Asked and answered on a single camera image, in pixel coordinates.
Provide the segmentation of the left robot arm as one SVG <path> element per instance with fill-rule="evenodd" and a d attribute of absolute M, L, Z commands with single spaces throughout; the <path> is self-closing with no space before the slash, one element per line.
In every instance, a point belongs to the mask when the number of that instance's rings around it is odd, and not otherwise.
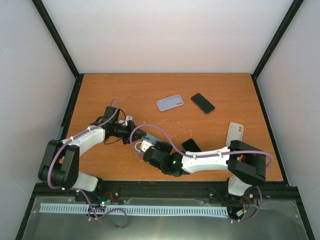
<path fill-rule="evenodd" d="M 92 201 L 103 198 L 104 188 L 98 177 L 79 171 L 80 156 L 110 137 L 120 139 L 123 144 L 137 141 L 147 135 L 142 130 L 133 131 L 136 125 L 131 116 L 118 120 L 120 108 L 108 106 L 84 131 L 63 140 L 48 142 L 38 171 L 38 179 L 52 189 L 74 189 L 86 191 Z"/>

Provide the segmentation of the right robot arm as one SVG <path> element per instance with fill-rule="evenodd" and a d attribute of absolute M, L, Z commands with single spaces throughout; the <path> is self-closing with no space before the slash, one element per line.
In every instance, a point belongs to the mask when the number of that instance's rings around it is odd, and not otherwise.
<path fill-rule="evenodd" d="M 159 169 L 163 174 L 180 177 L 201 171 L 229 171 L 233 174 L 227 180 L 227 192 L 241 197 L 252 186 L 266 183 L 267 154 L 239 140 L 211 151 L 174 152 L 173 146 L 157 141 L 152 144 L 143 140 L 140 151 L 143 161 Z"/>

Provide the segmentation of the beige phone case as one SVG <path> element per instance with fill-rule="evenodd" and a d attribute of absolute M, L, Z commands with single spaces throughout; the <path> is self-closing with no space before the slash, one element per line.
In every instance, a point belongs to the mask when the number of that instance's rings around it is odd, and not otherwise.
<path fill-rule="evenodd" d="M 231 122 L 228 127 L 226 145 L 229 146 L 233 140 L 242 141 L 243 133 L 244 126 L 242 124 Z"/>

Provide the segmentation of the teal phone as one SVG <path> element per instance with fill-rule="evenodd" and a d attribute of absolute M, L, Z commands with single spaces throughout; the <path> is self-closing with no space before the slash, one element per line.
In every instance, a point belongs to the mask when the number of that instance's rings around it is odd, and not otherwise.
<path fill-rule="evenodd" d="M 143 135 L 143 136 L 141 137 L 141 139 L 142 139 L 143 141 L 146 141 L 146 142 L 148 142 L 148 143 L 151 143 L 152 145 L 156 145 L 157 142 L 160 142 L 160 141 L 161 141 L 160 139 L 158 139 L 157 137 L 155 137 L 155 136 L 153 136 L 153 135 L 151 135 L 151 134 L 149 134 L 149 133 L 146 133 L 146 135 Z"/>

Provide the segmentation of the white-edged black phone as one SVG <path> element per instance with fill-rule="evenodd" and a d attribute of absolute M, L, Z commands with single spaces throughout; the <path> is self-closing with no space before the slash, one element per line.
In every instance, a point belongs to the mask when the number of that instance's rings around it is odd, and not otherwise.
<path fill-rule="evenodd" d="M 201 152 L 202 151 L 192 138 L 184 141 L 181 144 L 181 146 L 185 152 Z"/>

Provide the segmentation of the clear magsafe phone case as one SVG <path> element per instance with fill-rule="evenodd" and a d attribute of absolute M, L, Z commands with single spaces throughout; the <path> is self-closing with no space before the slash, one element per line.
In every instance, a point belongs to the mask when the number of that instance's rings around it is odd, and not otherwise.
<path fill-rule="evenodd" d="M 144 157 L 144 154 L 145 154 L 145 153 L 137 153 L 137 152 L 136 152 L 136 154 L 137 154 L 138 159 L 139 159 L 141 162 L 143 162 L 143 161 L 144 161 L 144 160 L 143 160 L 143 157 Z"/>

